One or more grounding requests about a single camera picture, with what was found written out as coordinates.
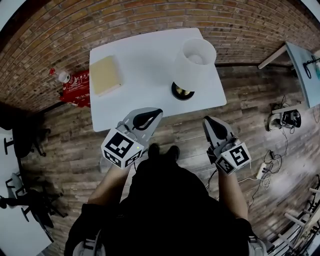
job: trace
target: cable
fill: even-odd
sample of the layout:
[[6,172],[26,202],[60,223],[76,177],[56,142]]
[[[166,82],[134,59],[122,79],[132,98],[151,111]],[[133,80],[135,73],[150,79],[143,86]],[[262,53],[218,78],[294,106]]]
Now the cable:
[[283,136],[285,137],[285,141],[286,141],[286,145],[285,145],[285,151],[284,151],[284,155],[282,155],[282,157],[287,155],[287,149],[288,149],[288,138],[284,129],[284,126],[282,126],[282,130],[280,130],[283,134]]
[[315,123],[318,124],[320,121],[320,109],[318,111],[318,121],[317,121],[316,116],[315,116],[315,107],[313,107],[313,118],[314,118]]
[[251,206],[252,206],[252,205],[254,204],[254,202],[255,202],[255,195],[256,195],[256,193],[258,192],[259,188],[260,188],[260,184],[261,184],[261,180],[260,180],[260,182],[259,182],[258,188],[256,189],[256,191],[255,191],[254,194],[252,195],[252,203],[250,203],[250,205],[249,205],[248,212],[250,211]]
[[284,108],[284,104],[286,104],[286,101],[287,101],[286,95],[283,95],[282,100],[281,100],[281,108],[282,109]]
[[218,169],[216,169],[210,176],[210,178],[208,179],[206,185],[205,185],[205,189],[208,190],[210,188],[210,181],[212,179],[212,177],[214,176],[214,174],[218,171]]
[[308,76],[309,79],[311,79],[311,73],[310,73],[310,70],[307,66],[311,63],[316,63],[319,60],[319,58],[316,59],[315,56],[313,56],[313,55],[311,57],[312,57],[312,60],[308,60],[307,62],[304,62],[302,64],[304,67],[304,70],[306,72],[306,75]]
[[[272,176],[276,175],[276,174],[280,171],[280,169],[281,169],[281,167],[282,167],[282,163],[283,163],[282,161],[283,161],[283,160],[282,160],[282,156],[281,156],[280,154],[274,155],[274,157],[275,157],[274,159],[266,160],[266,157],[267,157],[267,155],[268,155],[269,152],[271,152],[270,149],[269,149],[269,150],[266,152],[266,154],[264,155],[263,162],[264,162],[265,164],[267,164],[267,165],[270,164],[270,167],[267,169],[267,171],[264,173],[264,175],[263,175],[262,178],[260,179],[259,186],[258,186],[257,190],[254,192],[254,194],[252,195],[252,202],[251,202],[251,204],[249,205],[248,212],[250,211],[251,206],[252,206],[253,203],[255,202],[255,195],[256,195],[256,193],[258,192],[259,188],[260,188],[261,182],[262,182],[262,185],[264,186],[264,189],[267,190],[267,189],[270,187],[270,182],[271,182]],[[274,163],[273,163],[274,160],[276,160],[276,161],[278,162],[278,170],[277,170],[277,171],[272,171],[272,168],[273,168],[273,166],[274,166]],[[249,177],[248,177],[248,178],[246,178],[246,179],[244,179],[244,180],[241,180],[240,182],[243,182],[243,181],[248,180],[248,179],[255,181],[255,179],[252,179],[252,178],[249,178]]]
[[248,177],[248,178],[244,178],[244,179],[238,181],[238,183],[244,182],[246,180],[258,181],[259,179],[258,178],[250,178],[250,177]]

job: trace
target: lamp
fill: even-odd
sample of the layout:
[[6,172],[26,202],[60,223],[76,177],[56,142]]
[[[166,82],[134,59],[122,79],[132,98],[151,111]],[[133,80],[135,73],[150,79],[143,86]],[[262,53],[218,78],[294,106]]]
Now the lamp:
[[216,57],[217,52],[208,41],[200,38],[185,41],[173,64],[173,95],[184,101],[201,90],[209,82]]

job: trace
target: black chair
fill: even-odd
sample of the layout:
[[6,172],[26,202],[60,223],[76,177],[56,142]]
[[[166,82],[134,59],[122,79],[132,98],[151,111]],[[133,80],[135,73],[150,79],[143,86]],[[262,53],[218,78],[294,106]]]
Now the black chair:
[[[16,188],[15,186],[9,185],[9,183],[12,181],[13,179],[11,178],[5,182],[8,189]],[[54,227],[49,215],[54,215],[57,213],[62,218],[67,216],[67,214],[62,214],[56,207],[52,205],[52,202],[63,196],[63,194],[60,193],[49,195],[46,190],[45,182],[42,182],[41,186],[42,192],[26,188],[24,185],[19,186],[19,188],[15,191],[15,198],[4,198],[0,196],[0,207],[5,209],[7,205],[9,207],[28,206],[27,209],[21,208],[22,214],[24,215],[26,221],[29,222],[27,214],[31,212],[34,219],[40,224],[42,229],[48,235],[49,239],[53,242],[53,239],[46,227]]]
[[12,129],[13,140],[4,139],[5,154],[8,154],[8,147],[14,145],[16,157],[24,158],[29,152],[33,152],[34,145],[40,156],[45,157],[46,153],[42,152],[38,144],[38,139],[44,139],[50,129],[43,129],[41,125],[44,121],[43,113],[32,114],[18,108],[0,103],[0,127],[5,130]]
[[12,128],[13,140],[7,141],[4,139],[4,151],[8,154],[8,147],[14,145],[14,152],[17,158],[26,157],[29,152],[34,152],[32,146],[34,145],[40,156],[45,157],[46,153],[42,152],[38,144],[38,138],[43,139],[50,129],[38,128],[36,120],[33,118],[26,118],[23,125],[17,125]]

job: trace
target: white desk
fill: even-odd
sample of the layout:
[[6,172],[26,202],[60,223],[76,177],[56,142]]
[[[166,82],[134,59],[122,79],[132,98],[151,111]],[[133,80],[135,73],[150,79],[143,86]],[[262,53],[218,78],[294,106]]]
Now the white desk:
[[163,30],[140,34],[101,45],[90,51],[90,65],[115,56],[122,86],[97,96],[90,78],[90,104],[93,130],[116,127],[132,110],[160,108],[163,116],[173,116],[225,105],[224,90],[214,68],[211,81],[186,101],[171,92],[172,65],[184,41],[203,38],[197,28]]
[[[305,68],[303,66],[303,64],[307,61],[312,61],[313,54],[310,51],[296,46],[293,43],[285,42],[285,45],[283,45],[275,53],[273,53],[271,56],[269,56],[263,62],[261,62],[261,64],[258,65],[258,68],[262,69],[267,64],[276,59],[278,56],[283,54],[285,51],[288,52],[289,57],[292,61],[308,108],[312,108],[320,104],[320,81],[316,73],[316,64],[312,63],[307,66],[311,74],[311,79],[308,78]],[[291,109],[281,109],[282,112],[289,110],[292,110],[292,107]]]

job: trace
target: red brick wall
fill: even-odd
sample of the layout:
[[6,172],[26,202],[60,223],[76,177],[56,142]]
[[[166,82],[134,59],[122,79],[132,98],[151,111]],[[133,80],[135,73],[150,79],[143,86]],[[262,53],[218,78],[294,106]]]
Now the red brick wall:
[[140,33],[199,28],[216,63],[259,63],[284,41],[319,46],[318,22],[299,0],[51,0],[0,52],[0,102],[39,111],[58,102],[51,67],[89,67],[90,49]]

